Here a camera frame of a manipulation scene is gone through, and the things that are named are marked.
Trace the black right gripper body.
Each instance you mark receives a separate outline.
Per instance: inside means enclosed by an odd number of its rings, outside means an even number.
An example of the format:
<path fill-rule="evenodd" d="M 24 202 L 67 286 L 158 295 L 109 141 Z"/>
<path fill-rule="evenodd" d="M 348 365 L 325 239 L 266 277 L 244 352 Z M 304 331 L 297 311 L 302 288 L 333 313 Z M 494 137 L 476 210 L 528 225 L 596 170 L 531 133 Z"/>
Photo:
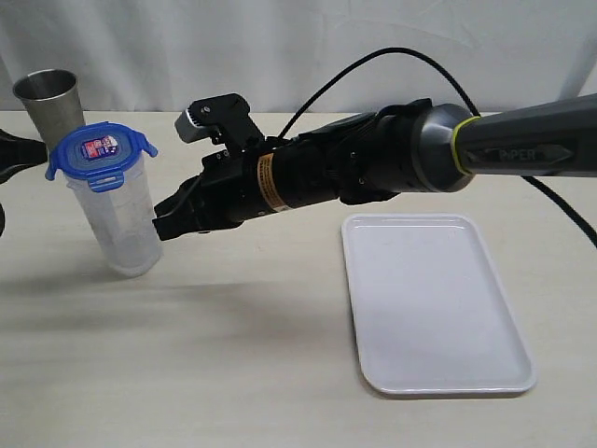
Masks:
<path fill-rule="evenodd" d="M 257 163 L 262 151 L 234 154 L 226 149 L 204 157 L 198 183 L 186 200 L 186 231 L 219 231 L 264 217 L 271 207 L 263 197 Z"/>

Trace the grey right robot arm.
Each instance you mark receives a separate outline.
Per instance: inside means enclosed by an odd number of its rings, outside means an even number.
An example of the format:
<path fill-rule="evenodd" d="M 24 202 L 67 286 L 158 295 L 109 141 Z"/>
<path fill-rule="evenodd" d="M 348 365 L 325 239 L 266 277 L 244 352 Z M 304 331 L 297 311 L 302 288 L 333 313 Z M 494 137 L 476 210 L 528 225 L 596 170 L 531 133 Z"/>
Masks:
<path fill-rule="evenodd" d="M 284 138 L 263 134 L 230 93 L 193 102 L 174 127 L 183 142 L 209 139 L 218 151 L 157 204 L 163 241 L 328 201 L 455 192 L 477 175 L 596 174 L 592 95 L 486 117 L 421 99 Z"/>

